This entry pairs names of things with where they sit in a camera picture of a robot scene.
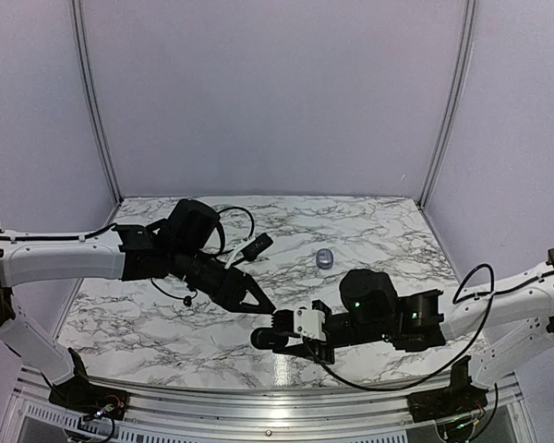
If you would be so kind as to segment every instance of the lavender wall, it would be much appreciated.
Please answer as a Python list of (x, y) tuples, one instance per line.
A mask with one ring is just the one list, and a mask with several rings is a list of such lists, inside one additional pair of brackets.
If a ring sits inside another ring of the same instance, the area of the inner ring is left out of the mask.
[[(504, 277), (554, 246), (554, 0), (480, 3), (427, 212), (462, 276), (487, 261)], [(554, 441), (554, 350), (517, 374), (539, 441)]]
[[(113, 209), (82, 95), (69, 5), (0, 0), (0, 220), (11, 229), (96, 228)], [(50, 328), (70, 281), (16, 289)], [(0, 343), (0, 423), (18, 359)]]
[(126, 195), (418, 195), (463, 1), (84, 8)]

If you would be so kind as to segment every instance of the computer mouse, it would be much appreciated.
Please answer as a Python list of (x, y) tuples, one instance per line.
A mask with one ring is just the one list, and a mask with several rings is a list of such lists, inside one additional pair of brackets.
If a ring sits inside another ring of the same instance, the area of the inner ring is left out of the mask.
[(316, 266), (320, 269), (330, 269), (334, 264), (334, 254), (330, 249), (321, 249), (316, 253)]

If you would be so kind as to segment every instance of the white marble surface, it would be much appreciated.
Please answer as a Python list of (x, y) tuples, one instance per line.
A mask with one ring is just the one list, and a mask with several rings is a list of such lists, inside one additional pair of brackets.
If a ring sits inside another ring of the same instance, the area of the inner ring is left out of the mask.
[[(147, 224), (167, 216), (178, 198), (131, 198), (116, 221)], [(431, 231), (412, 200), (404, 198), (225, 197), (201, 198), (219, 209), (244, 206), (255, 215), (256, 234), (274, 245), (241, 265), (277, 309), (326, 302), (343, 310), (338, 285), (353, 268), (384, 270), (399, 295), (454, 287), (456, 281)], [(247, 235), (246, 215), (223, 215), (226, 236)], [(212, 237), (210, 245), (218, 244)], [(333, 269), (314, 265), (314, 254), (329, 247)], [(172, 278), (160, 285), (188, 294)], [(82, 356), (99, 377), (191, 388), (266, 389), (335, 385), (322, 368), (303, 359), (259, 351), (249, 344), (254, 328), (270, 316), (231, 314), (200, 293), (190, 308), (157, 292), (148, 281), (86, 280), (59, 341)], [(425, 375), (445, 363), (464, 341), (424, 353), (397, 352), (379, 342), (336, 351), (333, 369), (355, 382)]]

